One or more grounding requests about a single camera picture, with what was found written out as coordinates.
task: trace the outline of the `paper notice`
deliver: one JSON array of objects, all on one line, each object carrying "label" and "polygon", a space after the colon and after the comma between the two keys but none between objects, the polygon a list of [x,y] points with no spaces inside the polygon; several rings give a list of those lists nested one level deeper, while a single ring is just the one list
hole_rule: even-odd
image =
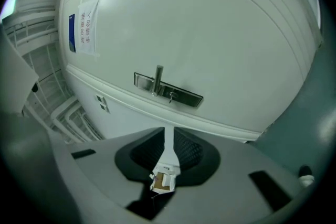
[{"label": "paper notice", "polygon": [[79,42],[76,43],[76,51],[95,55],[98,0],[82,3],[78,8]]}]

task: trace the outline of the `gray floor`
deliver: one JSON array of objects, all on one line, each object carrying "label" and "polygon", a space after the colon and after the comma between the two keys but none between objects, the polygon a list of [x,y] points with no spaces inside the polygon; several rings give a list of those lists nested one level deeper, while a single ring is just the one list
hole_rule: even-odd
[{"label": "gray floor", "polygon": [[317,51],[307,79],[292,104],[252,145],[297,174],[311,166],[316,179],[323,175],[336,135],[336,26],[321,5],[324,43]]},{"label": "gray floor", "polygon": [[[221,164],[204,184],[180,187],[154,219],[157,223],[250,223],[272,213],[248,174],[265,170],[291,197],[302,187],[286,171],[260,151],[247,144],[197,131],[193,133],[215,145]],[[102,193],[125,207],[136,200],[142,185],[128,181],[114,163],[116,151],[142,135],[127,135],[105,141],[70,145],[71,152],[87,148],[97,153],[77,159],[83,173]]]}]

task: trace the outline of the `black rubber pad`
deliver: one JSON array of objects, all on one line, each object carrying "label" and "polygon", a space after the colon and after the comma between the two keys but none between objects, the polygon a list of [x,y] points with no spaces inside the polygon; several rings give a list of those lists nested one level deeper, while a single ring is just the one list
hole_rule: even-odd
[{"label": "black rubber pad", "polygon": [[196,166],[203,158],[202,146],[180,132],[174,133],[174,151],[180,163],[181,171]]},{"label": "black rubber pad", "polygon": [[120,172],[132,181],[147,183],[164,151],[164,128],[123,146],[116,152],[115,164]]},{"label": "black rubber pad", "polygon": [[291,201],[291,198],[265,171],[251,173],[249,177],[273,211],[281,209]]},{"label": "black rubber pad", "polygon": [[141,167],[153,171],[164,151],[164,132],[149,138],[130,152],[131,159]]},{"label": "black rubber pad", "polygon": [[74,159],[79,159],[94,153],[96,153],[94,150],[83,150],[72,153],[72,156]]}]

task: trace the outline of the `white panel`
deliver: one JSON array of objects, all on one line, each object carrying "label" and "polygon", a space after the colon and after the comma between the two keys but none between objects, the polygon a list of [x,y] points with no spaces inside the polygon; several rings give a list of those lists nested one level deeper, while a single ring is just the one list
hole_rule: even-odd
[{"label": "white panel", "polygon": [[[54,70],[60,71],[59,62],[55,50],[55,45],[49,45],[49,52]],[[47,76],[53,73],[51,65],[48,59],[48,53],[46,47],[41,47],[30,53],[35,68],[35,72],[39,75],[39,81],[43,81]],[[26,62],[31,65],[29,55],[24,55]]]},{"label": "white panel", "polygon": [[[274,122],[302,86],[319,42],[301,0],[100,0],[93,57],[68,48],[69,16],[77,25],[86,1],[60,4],[60,48],[72,75],[154,118],[181,123],[183,115],[221,135],[260,134]],[[156,65],[164,66],[162,81],[202,95],[200,106],[168,105],[133,85],[134,72],[153,76]]]},{"label": "white panel", "polygon": [[[79,2],[70,0],[66,14]],[[263,131],[302,85],[286,39],[249,0],[101,0],[97,23],[100,57],[66,49],[70,63],[149,99],[133,74],[153,76],[163,65],[163,81],[204,96],[197,110],[172,107],[215,122]]]},{"label": "white panel", "polygon": [[[61,72],[60,71],[56,72],[56,75],[60,81],[61,86],[64,89],[65,81],[63,76],[61,75]],[[39,90],[36,92],[35,95],[42,102],[42,105],[47,109],[47,111],[50,114],[54,109],[56,109],[60,104],[62,104],[66,100],[66,98],[62,95],[62,92],[60,91],[60,88],[58,87],[54,76],[48,76],[47,78],[40,80],[39,84],[40,84]],[[51,125],[50,115],[47,114],[46,111],[42,108],[42,106],[36,99],[35,95],[33,92],[31,92],[28,97],[28,101],[31,107],[41,117],[41,119],[43,119],[50,126]]]},{"label": "white panel", "polygon": [[16,26],[18,24],[25,23],[27,21],[32,21],[36,19],[40,20],[47,20],[47,19],[53,19],[55,16],[55,12],[40,12],[40,13],[26,13],[26,14],[20,14],[11,16],[4,20],[4,24],[6,25],[6,29]]},{"label": "white panel", "polygon": [[24,43],[22,46],[19,46],[17,50],[23,56],[40,47],[44,47],[48,44],[54,43],[57,40],[58,40],[58,34],[52,33],[30,40]]},{"label": "white panel", "polygon": [[[70,74],[66,77],[68,84],[97,129],[107,137],[111,135],[111,130],[115,131],[113,135],[119,136],[147,127],[166,125],[195,129],[241,142],[253,141],[260,135],[257,132],[218,124],[187,113],[176,113],[174,109],[163,109],[163,105],[153,101],[144,102],[145,98],[115,89],[110,84],[97,80],[71,65],[68,65],[67,71]],[[100,109],[97,94],[104,95],[110,113]]]},{"label": "white panel", "polygon": [[76,133],[78,133],[82,138],[84,138],[86,141],[92,141],[92,139],[88,137],[86,133],[83,132],[80,129],[80,127],[76,125],[76,123],[72,119],[70,119],[70,117],[80,108],[81,108],[81,104],[76,103],[71,109],[69,109],[69,111],[65,114],[64,118],[66,122],[72,127],[72,129],[74,129]]},{"label": "white panel", "polygon": [[38,75],[21,58],[0,25],[0,109],[21,113]]}]

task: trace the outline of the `gray wall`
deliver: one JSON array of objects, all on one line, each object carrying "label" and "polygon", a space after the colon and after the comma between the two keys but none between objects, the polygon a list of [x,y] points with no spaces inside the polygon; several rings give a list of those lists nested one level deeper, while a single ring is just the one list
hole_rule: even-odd
[{"label": "gray wall", "polygon": [[[54,222],[80,223],[76,202],[57,168],[46,130],[32,117],[0,113],[0,120],[1,158],[17,187],[37,210]],[[6,199],[7,193],[13,196]],[[7,204],[17,199],[16,193],[15,189],[5,191]],[[21,206],[20,199],[15,208],[20,211]]]},{"label": "gray wall", "polygon": [[336,27],[321,1],[324,43],[307,79],[283,115],[253,146],[297,174],[309,165],[321,178],[334,150],[336,135]]}]

